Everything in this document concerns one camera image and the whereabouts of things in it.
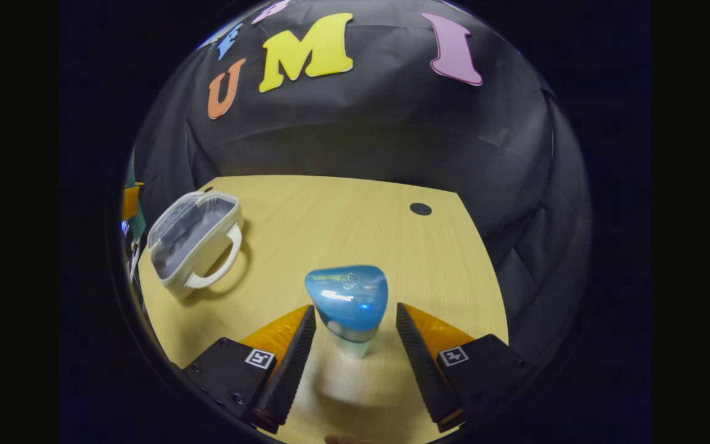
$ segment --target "yellow letter m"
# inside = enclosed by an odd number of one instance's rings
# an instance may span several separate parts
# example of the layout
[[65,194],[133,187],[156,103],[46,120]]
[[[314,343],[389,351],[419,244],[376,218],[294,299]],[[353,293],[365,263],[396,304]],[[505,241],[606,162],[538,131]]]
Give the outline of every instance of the yellow letter m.
[[264,93],[284,83],[284,76],[279,74],[279,62],[290,79],[298,79],[309,53],[311,62],[306,67],[306,75],[311,78],[352,70],[353,60],[344,52],[344,25],[352,17],[349,12],[322,17],[302,40],[290,31],[267,39],[262,45],[267,49],[267,57],[259,90]]

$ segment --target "table surface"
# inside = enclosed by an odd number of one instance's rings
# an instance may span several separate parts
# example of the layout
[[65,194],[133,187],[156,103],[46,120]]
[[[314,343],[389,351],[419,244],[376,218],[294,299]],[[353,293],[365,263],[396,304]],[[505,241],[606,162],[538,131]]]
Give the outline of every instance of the table surface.
[[[228,274],[176,300],[145,253],[144,303],[166,355],[184,368],[219,337],[242,340],[311,302],[304,278],[315,269],[376,265],[388,307],[369,353],[344,356],[317,314],[311,353],[281,441],[322,442],[350,432],[378,443],[428,442],[444,434],[426,412],[402,341],[396,303],[408,303],[473,337],[508,343],[504,303],[487,250],[459,195],[361,179],[253,175],[203,186],[239,197],[243,244]],[[421,202],[431,214],[409,206]],[[216,269],[222,258],[213,265]]]

